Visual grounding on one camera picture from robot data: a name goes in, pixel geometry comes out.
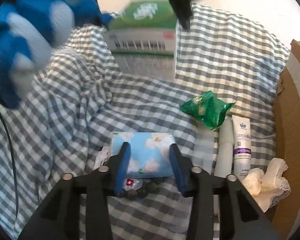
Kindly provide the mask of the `white green medicine box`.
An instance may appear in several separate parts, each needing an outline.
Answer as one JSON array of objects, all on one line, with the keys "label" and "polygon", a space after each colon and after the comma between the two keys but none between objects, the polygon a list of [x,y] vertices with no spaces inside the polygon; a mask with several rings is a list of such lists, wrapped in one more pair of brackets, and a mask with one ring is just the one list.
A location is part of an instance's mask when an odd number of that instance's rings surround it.
[{"label": "white green medicine box", "polygon": [[103,38],[121,72],[174,81],[176,25],[168,1],[132,1]]}]

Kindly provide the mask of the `white red flower packet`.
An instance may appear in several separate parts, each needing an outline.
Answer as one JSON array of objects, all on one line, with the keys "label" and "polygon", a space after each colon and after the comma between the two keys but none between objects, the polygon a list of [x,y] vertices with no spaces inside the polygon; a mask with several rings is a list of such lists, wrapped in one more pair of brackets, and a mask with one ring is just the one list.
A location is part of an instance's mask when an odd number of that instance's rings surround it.
[{"label": "white red flower packet", "polygon": [[123,190],[138,190],[143,186],[142,179],[136,179],[127,174],[131,155],[130,143],[124,142],[119,149],[119,153],[110,156],[110,148],[104,147],[97,155],[94,169],[105,171],[106,190],[111,196],[119,196]]}]

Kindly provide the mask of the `grey checkered cloth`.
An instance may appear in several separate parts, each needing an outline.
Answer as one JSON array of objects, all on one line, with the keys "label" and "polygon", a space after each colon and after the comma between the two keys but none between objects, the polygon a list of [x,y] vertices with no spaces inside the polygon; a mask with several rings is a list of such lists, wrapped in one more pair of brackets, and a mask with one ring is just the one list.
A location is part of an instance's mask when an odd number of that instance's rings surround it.
[{"label": "grey checkered cloth", "polygon": [[60,177],[90,173],[115,131],[171,133],[183,155],[204,165],[200,123],[179,106],[212,91],[249,118],[252,167],[275,154],[272,104],[289,49],[241,15],[194,4],[191,28],[177,26],[175,82],[123,74],[103,28],[73,30],[15,111],[0,107],[0,225],[17,239]]}]

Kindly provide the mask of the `white purple cream tube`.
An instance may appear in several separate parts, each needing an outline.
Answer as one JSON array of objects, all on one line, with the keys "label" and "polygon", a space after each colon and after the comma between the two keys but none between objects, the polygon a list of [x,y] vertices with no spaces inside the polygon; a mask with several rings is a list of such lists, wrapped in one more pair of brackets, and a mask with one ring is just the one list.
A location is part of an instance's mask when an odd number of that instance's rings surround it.
[{"label": "white purple cream tube", "polygon": [[234,129],[234,175],[243,180],[249,170],[251,162],[251,128],[250,119],[233,115]]}]

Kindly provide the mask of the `blue floral tissue pack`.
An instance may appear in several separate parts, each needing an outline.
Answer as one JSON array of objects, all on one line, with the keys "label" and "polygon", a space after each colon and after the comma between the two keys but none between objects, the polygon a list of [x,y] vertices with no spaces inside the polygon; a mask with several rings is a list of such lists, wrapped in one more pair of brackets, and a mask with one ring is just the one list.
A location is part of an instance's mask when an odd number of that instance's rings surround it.
[{"label": "blue floral tissue pack", "polygon": [[114,132],[110,153],[117,155],[123,143],[130,144],[127,176],[130,178],[165,178],[173,176],[169,160],[170,145],[175,143],[170,133]]}]

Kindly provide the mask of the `green snack packet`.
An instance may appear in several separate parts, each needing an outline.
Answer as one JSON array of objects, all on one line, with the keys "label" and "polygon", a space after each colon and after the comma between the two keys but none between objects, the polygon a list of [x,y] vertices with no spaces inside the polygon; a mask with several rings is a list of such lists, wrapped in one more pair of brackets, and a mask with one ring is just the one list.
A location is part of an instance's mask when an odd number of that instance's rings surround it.
[{"label": "green snack packet", "polygon": [[227,103],[218,99],[210,90],[180,105],[180,110],[197,120],[207,129],[218,129],[235,102]]}]

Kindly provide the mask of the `cardboard box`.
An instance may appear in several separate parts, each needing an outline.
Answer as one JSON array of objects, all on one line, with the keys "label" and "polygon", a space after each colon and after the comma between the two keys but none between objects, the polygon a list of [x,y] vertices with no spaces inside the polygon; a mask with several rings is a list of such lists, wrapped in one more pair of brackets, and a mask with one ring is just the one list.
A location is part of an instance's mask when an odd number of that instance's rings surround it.
[{"label": "cardboard box", "polygon": [[281,239],[300,239],[300,42],[291,42],[291,51],[280,74],[273,103],[276,154],[288,165],[283,176],[291,192],[268,213]]}]

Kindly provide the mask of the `white lace cloth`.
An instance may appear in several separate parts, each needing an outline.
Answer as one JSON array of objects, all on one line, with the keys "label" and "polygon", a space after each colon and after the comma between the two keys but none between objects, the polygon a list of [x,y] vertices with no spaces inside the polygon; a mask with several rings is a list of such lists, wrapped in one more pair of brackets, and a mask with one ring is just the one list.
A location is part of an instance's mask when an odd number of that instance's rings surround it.
[{"label": "white lace cloth", "polygon": [[266,172],[260,168],[253,168],[242,180],[243,186],[263,212],[290,194],[290,184],[282,176],[286,170],[288,170],[288,165],[283,159],[273,158]]}]

